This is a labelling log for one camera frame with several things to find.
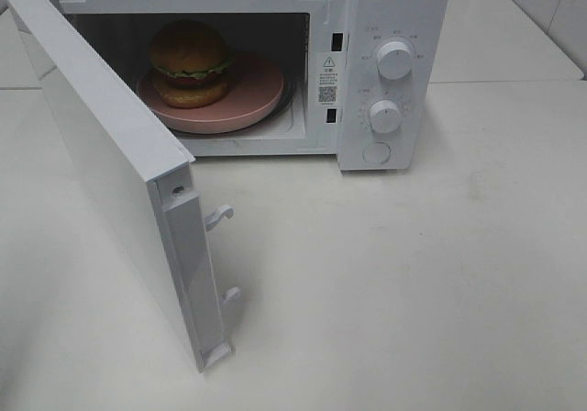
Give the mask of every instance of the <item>white microwave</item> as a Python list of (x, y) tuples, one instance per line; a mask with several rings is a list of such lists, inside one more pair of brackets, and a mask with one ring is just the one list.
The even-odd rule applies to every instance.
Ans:
[[(199, 370), (231, 350), (194, 156), (336, 155), (341, 170), (409, 166), (447, 0), (8, 0), (87, 189)], [(281, 67), (280, 105), (248, 128), (166, 128), (136, 92), (150, 37), (177, 19)]]

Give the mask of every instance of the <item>control panel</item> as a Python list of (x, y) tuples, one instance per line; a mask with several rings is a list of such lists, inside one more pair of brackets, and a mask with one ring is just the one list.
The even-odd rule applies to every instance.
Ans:
[(358, 0), (338, 144), (342, 170), (407, 168), (447, 0)]

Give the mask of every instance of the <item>white knob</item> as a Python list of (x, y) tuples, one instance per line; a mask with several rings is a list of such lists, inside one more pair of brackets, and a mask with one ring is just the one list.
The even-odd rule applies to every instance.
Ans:
[(377, 50), (377, 68), (387, 79), (400, 79), (412, 71), (414, 53), (403, 41), (389, 41)]
[(371, 129), (375, 133), (391, 133), (402, 124), (402, 113), (395, 102), (379, 101), (369, 110)]

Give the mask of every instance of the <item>hamburger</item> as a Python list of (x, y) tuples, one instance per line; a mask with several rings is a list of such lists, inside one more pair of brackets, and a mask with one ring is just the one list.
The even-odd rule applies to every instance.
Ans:
[(168, 24), (151, 40), (149, 57), (153, 87), (168, 106), (208, 106), (227, 93), (233, 58), (207, 24), (187, 19)]

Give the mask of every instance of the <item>open door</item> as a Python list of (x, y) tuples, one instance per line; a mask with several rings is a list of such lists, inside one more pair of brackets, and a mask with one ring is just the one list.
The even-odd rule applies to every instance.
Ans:
[(49, 0), (8, 4), (73, 164), (203, 370), (230, 352), (205, 232), (231, 208), (203, 218), (193, 156)]

